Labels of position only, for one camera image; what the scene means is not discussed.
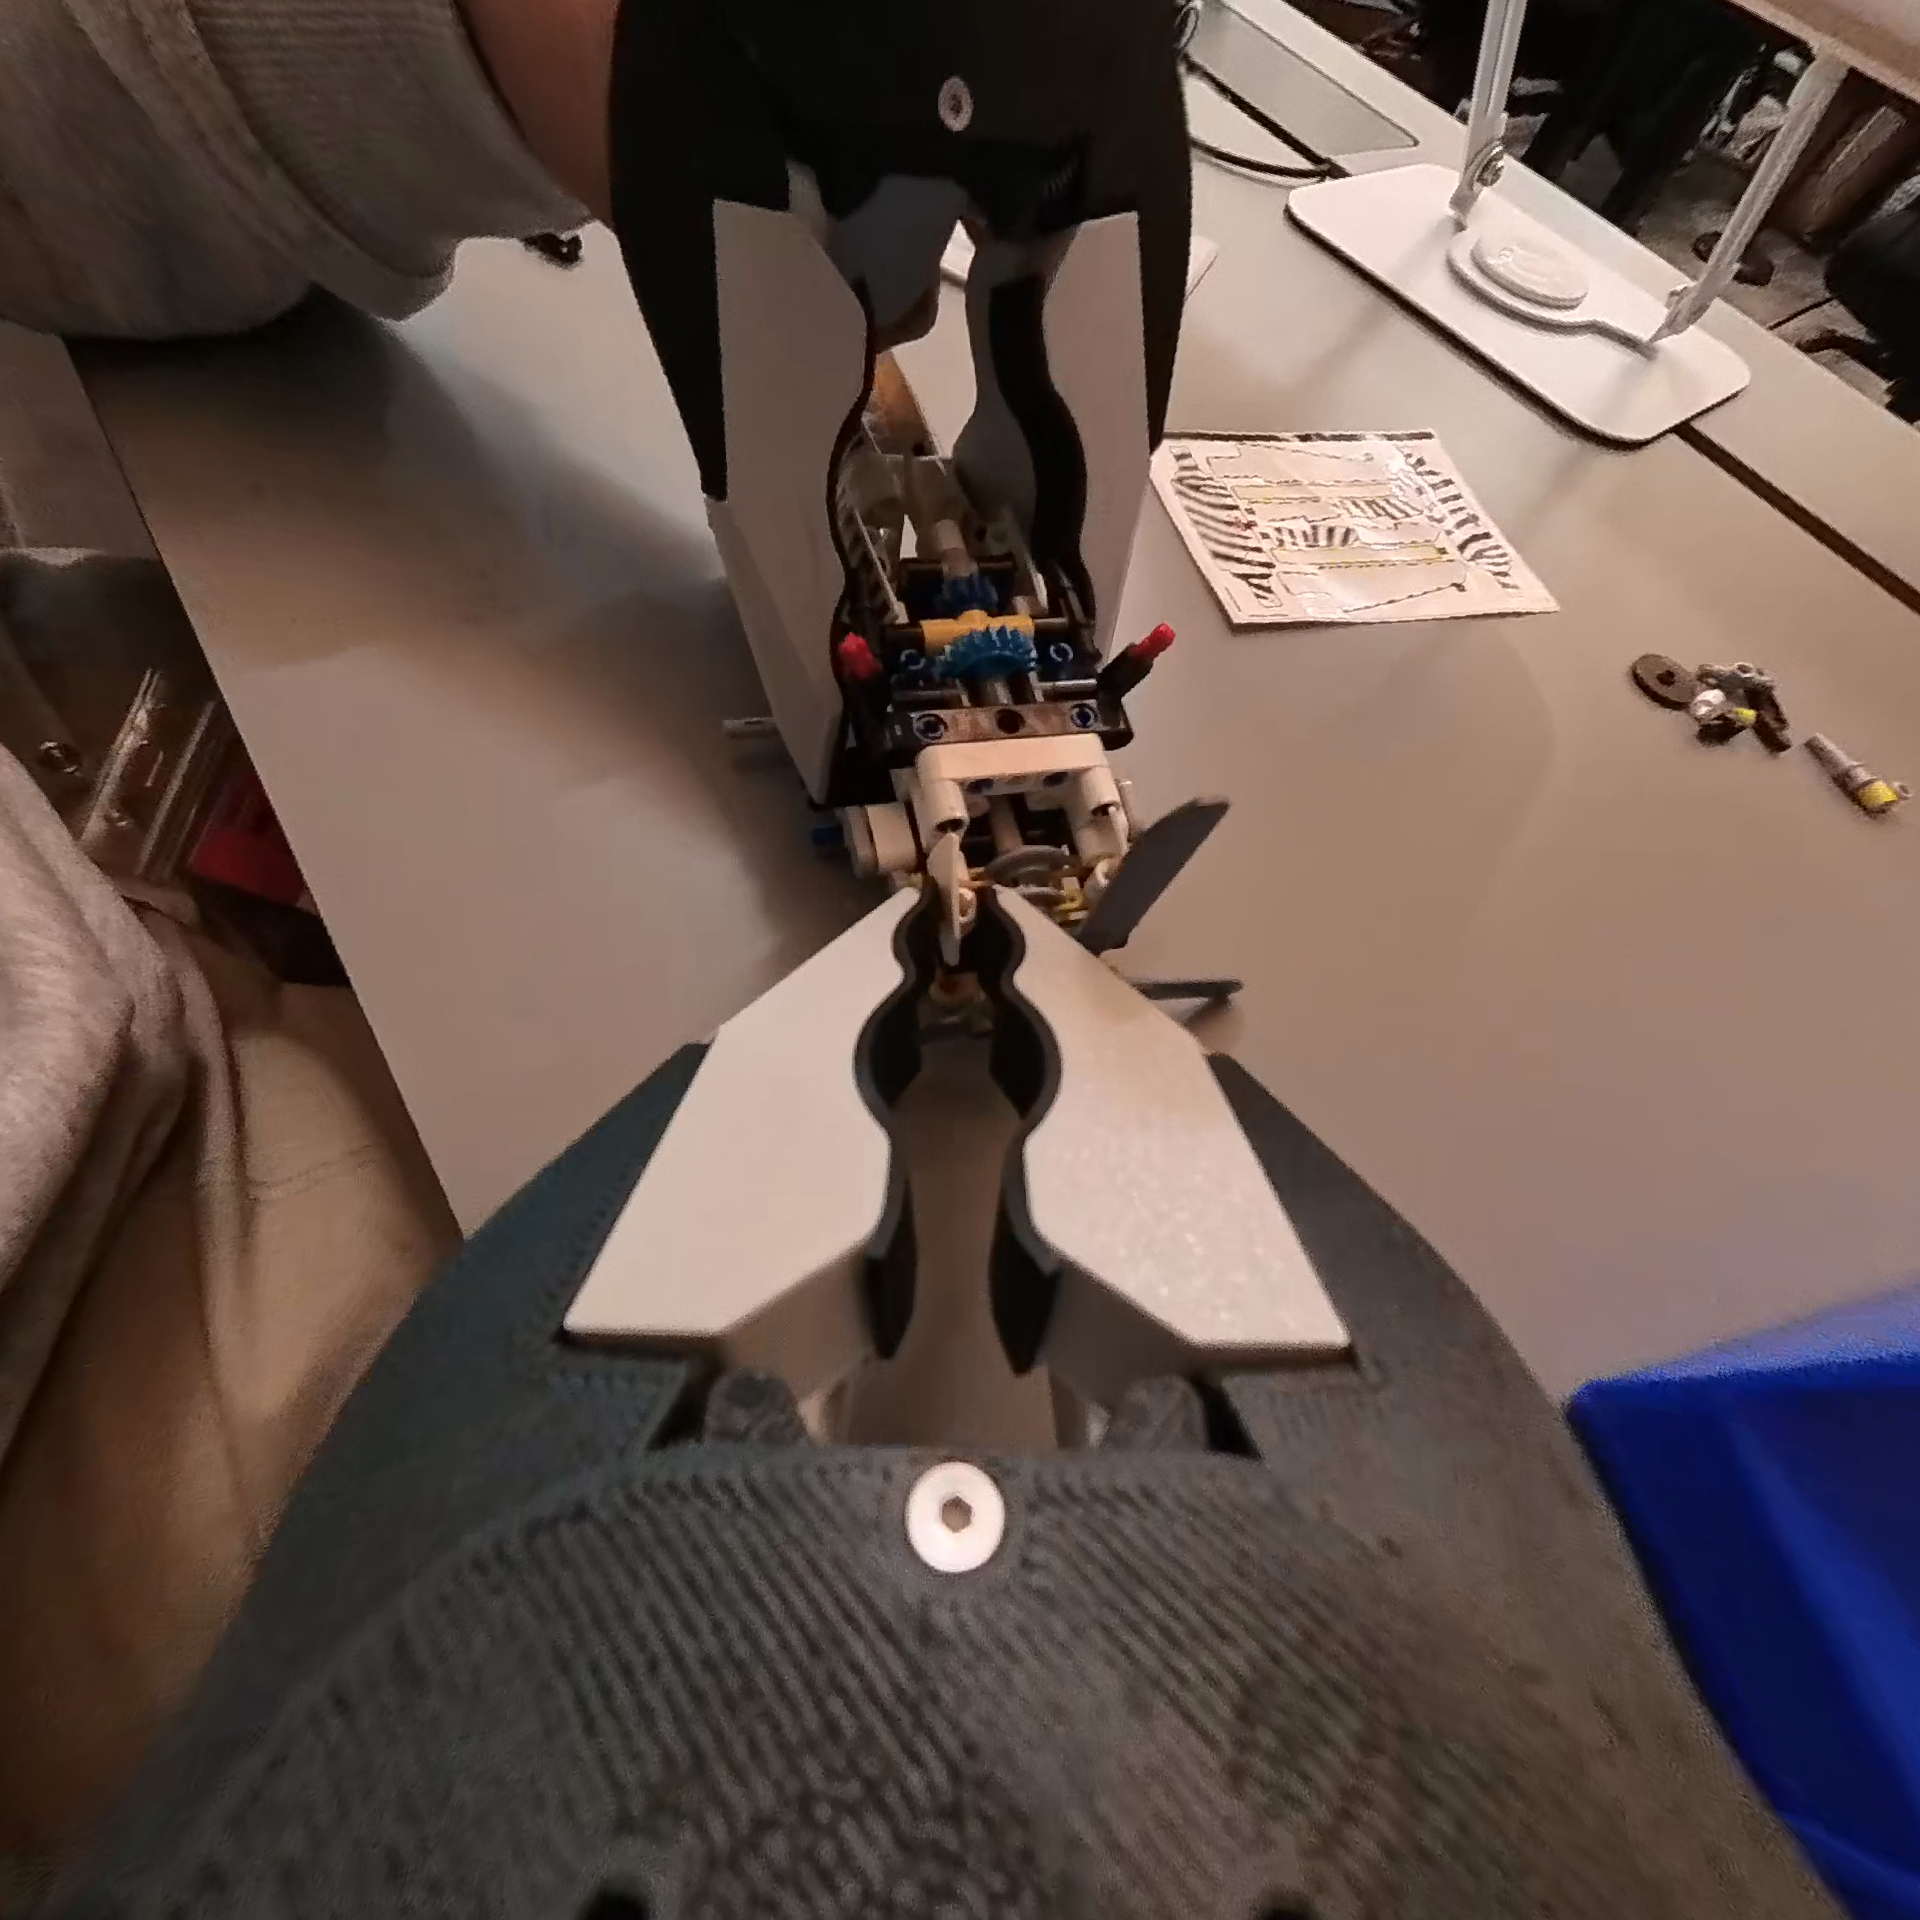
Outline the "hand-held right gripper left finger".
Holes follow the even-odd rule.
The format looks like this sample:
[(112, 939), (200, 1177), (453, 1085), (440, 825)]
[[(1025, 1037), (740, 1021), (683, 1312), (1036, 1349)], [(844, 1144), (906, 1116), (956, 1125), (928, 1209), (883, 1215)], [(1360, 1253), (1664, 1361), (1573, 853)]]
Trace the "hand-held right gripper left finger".
[(939, 913), (894, 893), (707, 1043), (564, 1332), (714, 1365), (866, 1365), (916, 1303), (899, 1105)]

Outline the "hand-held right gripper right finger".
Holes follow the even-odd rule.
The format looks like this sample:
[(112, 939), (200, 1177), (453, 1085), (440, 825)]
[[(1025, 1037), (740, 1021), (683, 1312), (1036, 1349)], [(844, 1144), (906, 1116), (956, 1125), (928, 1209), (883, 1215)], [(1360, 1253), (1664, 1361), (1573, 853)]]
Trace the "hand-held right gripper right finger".
[(1351, 1332), (1212, 1056), (1040, 906), (982, 902), (989, 1069), (1018, 1118), (989, 1294), (1018, 1372), (1262, 1372)]

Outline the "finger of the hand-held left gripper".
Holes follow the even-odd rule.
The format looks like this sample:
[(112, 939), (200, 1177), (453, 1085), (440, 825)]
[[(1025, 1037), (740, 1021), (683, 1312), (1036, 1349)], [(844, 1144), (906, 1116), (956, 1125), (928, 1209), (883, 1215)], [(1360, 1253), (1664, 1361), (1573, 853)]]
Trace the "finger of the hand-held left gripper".
[(963, 485), (1022, 536), (1055, 605), (1071, 589), (1090, 631), (1113, 633), (1150, 466), (1139, 219), (982, 236), (965, 302)]
[(808, 798), (828, 801), (846, 726), (835, 472), (870, 388), (868, 316), (791, 210), (716, 201), (714, 258), (727, 494), (709, 525), (767, 712)]

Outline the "zebra-striped lego helicopter model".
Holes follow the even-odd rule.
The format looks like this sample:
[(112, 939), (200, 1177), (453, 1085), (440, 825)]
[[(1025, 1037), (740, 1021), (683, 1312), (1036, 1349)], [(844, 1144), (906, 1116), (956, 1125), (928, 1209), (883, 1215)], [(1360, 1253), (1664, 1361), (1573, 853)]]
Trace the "zebra-striped lego helicopter model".
[(828, 801), (852, 864), (894, 893), (923, 893), (934, 823), (971, 816), (978, 924), (963, 968), (925, 990), (923, 1032), (996, 1025), (982, 983), (982, 902), (1024, 897), (1165, 1012), (1218, 1006), (1232, 975), (1119, 970), (1130, 939), (1188, 865), (1227, 805), (1194, 800), (1141, 821), (1121, 779), (1130, 697), (1172, 648), (1155, 627), (1126, 648), (1091, 633), (1071, 589), (1055, 605), (1007, 519), (989, 521), (960, 479), (960, 443), (925, 424), (899, 373), (872, 379), (835, 472), (848, 589), (833, 631), (846, 726)]

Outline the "person's left forearm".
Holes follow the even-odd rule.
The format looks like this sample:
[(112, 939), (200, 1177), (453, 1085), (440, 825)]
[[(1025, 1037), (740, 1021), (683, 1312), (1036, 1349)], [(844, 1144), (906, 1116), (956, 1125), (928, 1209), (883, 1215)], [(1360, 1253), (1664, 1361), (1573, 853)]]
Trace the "person's left forearm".
[(246, 331), (407, 318), (475, 238), (606, 219), (614, 3), (8, 1), (2, 314)]

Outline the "grey yellow lego axle pin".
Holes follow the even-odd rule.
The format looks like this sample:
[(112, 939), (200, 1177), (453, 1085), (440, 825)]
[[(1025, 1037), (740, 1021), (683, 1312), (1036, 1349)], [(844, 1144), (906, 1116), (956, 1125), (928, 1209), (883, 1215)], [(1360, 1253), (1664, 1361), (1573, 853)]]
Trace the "grey yellow lego axle pin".
[(1811, 732), (1803, 745), (1823, 776), (1869, 818), (1886, 818), (1913, 798), (1911, 785), (1882, 778), (1823, 732)]

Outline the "zebra-print sticker sheet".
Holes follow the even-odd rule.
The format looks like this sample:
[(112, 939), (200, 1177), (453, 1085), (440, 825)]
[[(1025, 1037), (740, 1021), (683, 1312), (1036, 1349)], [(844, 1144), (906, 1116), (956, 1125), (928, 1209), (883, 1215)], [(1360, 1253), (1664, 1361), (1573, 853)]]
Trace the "zebra-print sticker sheet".
[(1428, 430), (1170, 437), (1150, 479), (1236, 631), (1560, 611)]

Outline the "white round puck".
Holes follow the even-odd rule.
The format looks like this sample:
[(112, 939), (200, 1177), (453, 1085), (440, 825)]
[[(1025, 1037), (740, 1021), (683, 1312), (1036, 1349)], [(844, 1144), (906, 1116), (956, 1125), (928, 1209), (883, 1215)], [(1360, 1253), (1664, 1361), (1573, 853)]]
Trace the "white round puck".
[(1593, 287), (1578, 256), (1531, 228), (1461, 228), (1448, 265), (1474, 293), (1520, 314), (1573, 314)]

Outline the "person's grey hoodie torso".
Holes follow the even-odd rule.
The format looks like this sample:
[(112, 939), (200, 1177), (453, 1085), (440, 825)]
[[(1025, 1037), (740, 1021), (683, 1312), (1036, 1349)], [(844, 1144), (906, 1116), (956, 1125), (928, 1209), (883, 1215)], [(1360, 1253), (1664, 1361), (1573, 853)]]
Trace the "person's grey hoodie torso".
[(2, 765), (2, 1449), (191, 1103), (196, 966)]

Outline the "clear plastic bag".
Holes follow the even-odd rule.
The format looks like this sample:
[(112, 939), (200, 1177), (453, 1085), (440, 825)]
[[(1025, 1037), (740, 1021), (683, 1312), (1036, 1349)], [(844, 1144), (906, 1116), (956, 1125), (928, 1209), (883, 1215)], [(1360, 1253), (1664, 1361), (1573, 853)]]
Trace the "clear plastic bag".
[(108, 878), (312, 907), (207, 668), (11, 664), (4, 741)]

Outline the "blue plastic storage bin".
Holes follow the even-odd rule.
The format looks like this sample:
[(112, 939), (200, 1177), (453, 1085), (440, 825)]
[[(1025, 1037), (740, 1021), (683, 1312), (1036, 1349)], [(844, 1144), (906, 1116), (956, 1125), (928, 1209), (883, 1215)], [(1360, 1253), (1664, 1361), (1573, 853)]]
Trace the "blue plastic storage bin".
[(1919, 1914), (1919, 1286), (1578, 1387), (1706, 1706), (1851, 1916)]

